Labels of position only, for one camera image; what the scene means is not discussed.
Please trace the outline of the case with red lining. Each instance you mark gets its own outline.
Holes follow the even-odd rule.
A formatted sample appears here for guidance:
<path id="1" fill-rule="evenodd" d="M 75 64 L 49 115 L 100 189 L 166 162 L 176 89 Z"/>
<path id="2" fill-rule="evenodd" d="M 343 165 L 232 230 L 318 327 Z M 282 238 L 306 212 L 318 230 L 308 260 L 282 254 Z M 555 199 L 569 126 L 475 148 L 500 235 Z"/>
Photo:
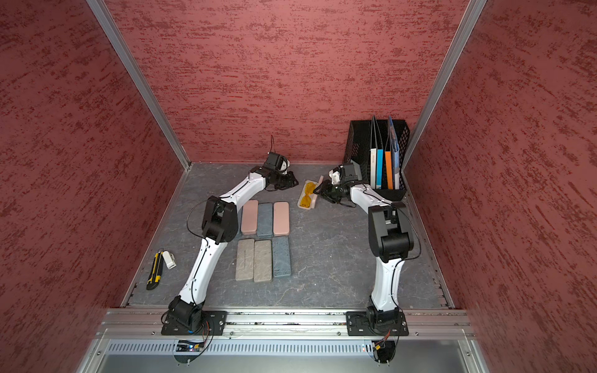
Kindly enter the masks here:
<path id="1" fill-rule="evenodd" d="M 273 278 L 272 244 L 270 240 L 259 240 L 254 245 L 253 281 L 270 282 Z"/>

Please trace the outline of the aluminium corner post left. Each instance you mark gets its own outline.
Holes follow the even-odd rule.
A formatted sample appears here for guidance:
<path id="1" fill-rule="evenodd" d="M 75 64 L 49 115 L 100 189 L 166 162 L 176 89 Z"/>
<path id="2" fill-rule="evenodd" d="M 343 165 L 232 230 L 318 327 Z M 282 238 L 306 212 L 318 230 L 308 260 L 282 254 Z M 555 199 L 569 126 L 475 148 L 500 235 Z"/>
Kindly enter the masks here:
<path id="1" fill-rule="evenodd" d="M 141 68 L 138 66 L 130 48 L 127 46 L 121 31 L 119 31 L 118 26 L 107 8 L 107 4 L 105 1 L 100 0 L 87 0 L 86 3 L 90 7 L 103 32 L 106 34 L 110 44 L 131 77 L 132 82 L 135 84 L 135 87 L 146 103 L 146 106 L 149 108 L 153 118 L 163 132 L 166 141 L 174 151 L 184 171 L 188 172 L 191 168 L 192 161 L 184 150 L 180 140 L 177 138 L 174 129 L 167 119 L 167 116 L 160 106 L 146 77 L 144 77 L 141 72 Z"/>

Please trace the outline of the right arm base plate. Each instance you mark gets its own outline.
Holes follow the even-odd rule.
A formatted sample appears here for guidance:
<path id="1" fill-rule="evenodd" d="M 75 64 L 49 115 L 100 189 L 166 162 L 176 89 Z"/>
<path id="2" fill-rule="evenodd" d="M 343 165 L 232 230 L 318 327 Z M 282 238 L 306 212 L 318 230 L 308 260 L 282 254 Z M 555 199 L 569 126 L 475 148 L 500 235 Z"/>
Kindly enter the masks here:
<path id="1" fill-rule="evenodd" d="M 409 329 L 406 317 L 400 308 L 390 311 L 377 311 L 369 308 L 361 312 L 346 312 L 348 335 L 406 337 Z"/>

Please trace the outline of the grey case with purple glasses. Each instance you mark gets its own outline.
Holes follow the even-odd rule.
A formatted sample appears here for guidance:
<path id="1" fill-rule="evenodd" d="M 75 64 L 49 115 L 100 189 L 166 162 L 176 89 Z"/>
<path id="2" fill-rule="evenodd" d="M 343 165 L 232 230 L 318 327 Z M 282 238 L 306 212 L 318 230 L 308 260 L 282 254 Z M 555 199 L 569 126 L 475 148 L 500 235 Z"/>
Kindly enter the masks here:
<path id="1" fill-rule="evenodd" d="M 273 276 L 288 277 L 292 273 L 289 238 L 278 236 L 272 239 Z"/>

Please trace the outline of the aluminium front rail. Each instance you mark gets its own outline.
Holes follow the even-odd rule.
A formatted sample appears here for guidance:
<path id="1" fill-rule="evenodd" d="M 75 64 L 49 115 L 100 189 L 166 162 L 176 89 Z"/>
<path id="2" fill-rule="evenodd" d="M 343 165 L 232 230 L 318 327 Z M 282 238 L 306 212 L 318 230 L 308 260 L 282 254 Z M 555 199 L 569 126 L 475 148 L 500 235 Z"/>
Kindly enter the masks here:
<path id="1" fill-rule="evenodd" d="M 406 337 L 348 335 L 352 309 L 227 312 L 222 336 L 163 336 L 162 308 L 107 312 L 81 372 L 485 372 L 467 313 L 407 309 Z"/>

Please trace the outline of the pink case with yellow glasses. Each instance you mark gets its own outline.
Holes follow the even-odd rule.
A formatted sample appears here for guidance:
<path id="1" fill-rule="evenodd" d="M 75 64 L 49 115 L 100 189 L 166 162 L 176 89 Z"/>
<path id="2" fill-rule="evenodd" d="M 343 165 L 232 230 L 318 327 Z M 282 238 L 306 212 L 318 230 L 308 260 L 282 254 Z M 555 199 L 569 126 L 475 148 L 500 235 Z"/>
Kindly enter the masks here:
<path id="1" fill-rule="evenodd" d="M 303 185 L 302 192 L 299 196 L 297 207 L 303 210 L 312 210 L 317 203 L 317 195 L 315 189 L 323 182 L 323 176 L 318 180 L 306 180 Z"/>

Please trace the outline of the aluminium corner post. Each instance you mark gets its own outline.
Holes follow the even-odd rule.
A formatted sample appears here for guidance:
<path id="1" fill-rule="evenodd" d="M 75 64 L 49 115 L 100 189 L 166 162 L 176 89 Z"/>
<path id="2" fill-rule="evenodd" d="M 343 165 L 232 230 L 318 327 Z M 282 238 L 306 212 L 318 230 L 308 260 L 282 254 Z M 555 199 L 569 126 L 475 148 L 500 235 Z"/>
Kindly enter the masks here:
<path id="1" fill-rule="evenodd" d="M 184 150 L 180 140 L 177 138 L 174 129 L 167 119 L 167 116 L 160 106 L 146 77 L 144 77 L 141 72 L 141 68 L 138 66 L 130 48 L 127 46 L 121 31 L 119 31 L 118 26 L 107 8 L 107 4 L 105 1 L 100 0 L 87 0 L 86 3 L 90 7 L 103 32 L 106 34 L 110 44 L 131 77 L 132 82 L 135 84 L 135 87 L 146 103 L 146 106 L 149 108 L 153 118 L 163 132 L 166 141 L 174 151 L 184 171 L 188 172 L 191 168 L 192 161 Z"/>
<path id="2" fill-rule="evenodd" d="M 403 162 L 403 172 L 406 171 L 407 165 L 412 158 L 418 142 L 421 140 L 424 129 L 427 127 L 435 107 L 437 106 L 443 91 L 445 90 L 449 79 L 456 67 L 460 56 L 477 24 L 477 21 L 482 14 L 482 11 L 487 4 L 486 0 L 470 0 L 465 9 L 460 24 L 452 39 L 446 56 L 442 62 L 441 68 L 435 78 L 435 82 L 430 90 L 425 105 L 421 111 L 417 123 L 414 126 L 414 131 L 411 133 L 409 145 Z"/>

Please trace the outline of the case with clear yellow glasses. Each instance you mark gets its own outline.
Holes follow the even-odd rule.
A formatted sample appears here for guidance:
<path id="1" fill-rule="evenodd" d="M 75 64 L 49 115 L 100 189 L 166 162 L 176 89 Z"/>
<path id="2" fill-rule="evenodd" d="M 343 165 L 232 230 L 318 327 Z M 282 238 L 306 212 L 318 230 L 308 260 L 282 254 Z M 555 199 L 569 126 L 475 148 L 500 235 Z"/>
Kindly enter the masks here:
<path id="1" fill-rule="evenodd" d="M 257 237 L 268 239 L 273 236 L 274 212 L 272 203 L 258 205 L 257 212 Z"/>

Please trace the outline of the yellow black utility knife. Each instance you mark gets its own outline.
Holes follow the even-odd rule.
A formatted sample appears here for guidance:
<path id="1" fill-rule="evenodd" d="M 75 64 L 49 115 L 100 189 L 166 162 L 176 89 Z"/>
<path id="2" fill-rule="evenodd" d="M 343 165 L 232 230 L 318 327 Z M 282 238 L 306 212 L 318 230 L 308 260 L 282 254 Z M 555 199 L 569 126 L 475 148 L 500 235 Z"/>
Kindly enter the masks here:
<path id="1" fill-rule="evenodd" d="M 156 289 L 161 281 L 163 274 L 163 251 L 159 251 L 155 254 L 154 261 L 152 263 L 152 270 L 146 283 L 146 290 L 152 291 Z"/>

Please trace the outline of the black mesh file holder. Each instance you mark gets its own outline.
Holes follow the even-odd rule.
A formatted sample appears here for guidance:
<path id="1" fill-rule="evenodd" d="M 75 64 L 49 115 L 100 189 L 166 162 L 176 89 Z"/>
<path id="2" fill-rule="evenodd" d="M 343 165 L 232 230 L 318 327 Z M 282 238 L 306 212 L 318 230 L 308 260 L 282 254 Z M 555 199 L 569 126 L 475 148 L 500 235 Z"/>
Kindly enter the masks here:
<path id="1" fill-rule="evenodd" d="M 352 121 L 349 127 L 348 140 L 345 149 L 344 162 L 349 163 L 353 161 L 361 167 L 363 182 L 370 186 L 370 122 L 368 121 Z M 410 128 L 404 120 L 394 120 L 393 124 L 396 128 L 400 146 L 400 189 L 388 190 L 386 183 L 386 171 L 384 162 L 384 145 L 386 143 L 386 136 L 388 135 L 388 119 L 376 119 L 379 130 L 382 136 L 383 148 L 383 166 L 382 166 L 382 188 L 373 189 L 382 197 L 392 201 L 399 201 L 404 198 L 407 193 L 407 188 L 402 177 L 404 156 L 407 151 L 408 142 L 410 140 Z"/>

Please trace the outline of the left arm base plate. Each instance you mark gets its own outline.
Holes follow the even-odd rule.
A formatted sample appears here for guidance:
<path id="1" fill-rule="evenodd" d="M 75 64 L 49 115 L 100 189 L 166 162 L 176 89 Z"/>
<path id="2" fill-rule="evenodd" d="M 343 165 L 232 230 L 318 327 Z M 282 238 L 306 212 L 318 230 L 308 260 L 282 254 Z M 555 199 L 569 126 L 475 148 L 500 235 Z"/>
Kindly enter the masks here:
<path id="1" fill-rule="evenodd" d="M 228 313 L 224 311 L 194 311 L 175 314 L 166 311 L 161 318 L 163 336 L 209 337 L 222 336 Z"/>

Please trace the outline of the pink case with tortoise sunglasses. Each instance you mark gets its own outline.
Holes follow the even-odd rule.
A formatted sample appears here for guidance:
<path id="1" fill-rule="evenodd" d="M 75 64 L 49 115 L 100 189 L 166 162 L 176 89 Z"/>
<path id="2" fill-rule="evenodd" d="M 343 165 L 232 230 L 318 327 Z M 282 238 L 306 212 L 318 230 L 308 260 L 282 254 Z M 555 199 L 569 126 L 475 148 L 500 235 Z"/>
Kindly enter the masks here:
<path id="1" fill-rule="evenodd" d="M 243 206 L 240 230 L 244 236 L 252 236 L 257 233 L 258 207 L 259 202 L 257 200 L 249 200 Z"/>

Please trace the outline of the orange book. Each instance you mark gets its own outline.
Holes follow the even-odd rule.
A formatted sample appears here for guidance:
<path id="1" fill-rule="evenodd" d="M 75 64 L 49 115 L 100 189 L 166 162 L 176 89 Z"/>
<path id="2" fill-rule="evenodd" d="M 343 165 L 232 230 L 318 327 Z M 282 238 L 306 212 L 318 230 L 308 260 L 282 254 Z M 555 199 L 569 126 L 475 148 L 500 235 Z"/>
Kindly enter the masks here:
<path id="1" fill-rule="evenodd" d="M 384 145 L 384 162 L 385 162 L 387 189 L 393 190 L 394 182 L 393 182 L 392 149 L 391 149 L 391 145 L 390 145 L 390 136 L 389 135 L 386 136 L 386 143 Z"/>

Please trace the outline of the cyan book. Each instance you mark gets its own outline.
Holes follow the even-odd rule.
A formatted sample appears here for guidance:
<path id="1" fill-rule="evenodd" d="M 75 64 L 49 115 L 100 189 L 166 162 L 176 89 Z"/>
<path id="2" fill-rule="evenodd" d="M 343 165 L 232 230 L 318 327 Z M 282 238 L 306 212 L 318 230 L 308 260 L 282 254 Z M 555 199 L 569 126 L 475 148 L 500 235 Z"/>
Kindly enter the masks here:
<path id="1" fill-rule="evenodd" d="M 382 188 L 382 166 L 383 166 L 383 148 L 382 136 L 379 130 L 378 122 L 375 124 L 376 129 L 376 189 Z"/>

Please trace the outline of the grey case with black glasses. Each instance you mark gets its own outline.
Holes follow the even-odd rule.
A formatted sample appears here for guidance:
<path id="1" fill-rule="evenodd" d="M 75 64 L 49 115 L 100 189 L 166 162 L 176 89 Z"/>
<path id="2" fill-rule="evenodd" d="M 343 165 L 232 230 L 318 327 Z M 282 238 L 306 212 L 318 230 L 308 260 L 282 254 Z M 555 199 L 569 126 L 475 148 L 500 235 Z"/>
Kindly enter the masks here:
<path id="1" fill-rule="evenodd" d="M 243 208 L 237 210 L 237 235 L 241 235 Z"/>

